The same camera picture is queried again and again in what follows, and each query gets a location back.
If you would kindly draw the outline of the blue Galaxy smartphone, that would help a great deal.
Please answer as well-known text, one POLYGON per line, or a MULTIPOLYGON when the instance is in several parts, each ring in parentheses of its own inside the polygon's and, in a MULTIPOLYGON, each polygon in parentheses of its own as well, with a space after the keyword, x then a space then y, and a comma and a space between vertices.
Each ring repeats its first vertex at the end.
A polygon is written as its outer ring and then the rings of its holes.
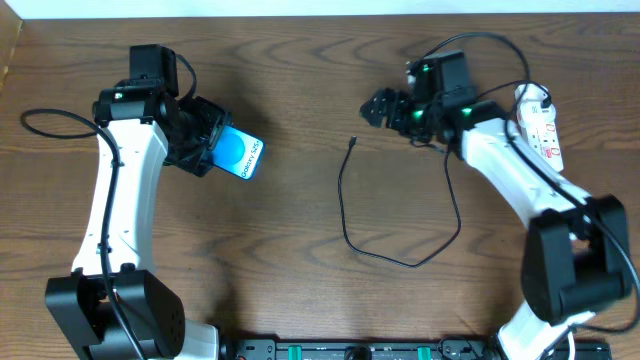
POLYGON ((264 142, 232 126, 225 126, 212 151, 213 165, 250 180, 260 162, 264 142))

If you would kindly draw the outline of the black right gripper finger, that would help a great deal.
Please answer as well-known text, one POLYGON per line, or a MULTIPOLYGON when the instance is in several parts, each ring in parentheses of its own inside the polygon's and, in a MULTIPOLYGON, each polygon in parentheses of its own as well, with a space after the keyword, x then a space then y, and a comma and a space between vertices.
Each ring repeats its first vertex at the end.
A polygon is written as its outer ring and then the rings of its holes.
POLYGON ((393 102, 395 91, 390 88, 377 90, 361 107, 361 113, 386 113, 389 103, 393 102))
POLYGON ((387 112, 380 109, 368 109, 361 111, 362 117, 372 126, 376 128, 386 127, 387 112))

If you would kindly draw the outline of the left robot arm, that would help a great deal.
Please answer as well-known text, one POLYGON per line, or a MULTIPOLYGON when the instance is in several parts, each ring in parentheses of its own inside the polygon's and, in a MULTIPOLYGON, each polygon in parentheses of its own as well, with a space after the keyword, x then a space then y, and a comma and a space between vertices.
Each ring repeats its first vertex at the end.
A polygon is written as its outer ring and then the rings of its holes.
POLYGON ((187 319, 155 274, 156 191, 166 166, 195 176, 213 165, 230 114, 181 94, 182 57, 158 45, 129 52, 129 75, 103 90, 90 126, 99 165, 89 223, 70 273, 52 278, 45 304, 81 359, 215 359, 214 326, 187 319))

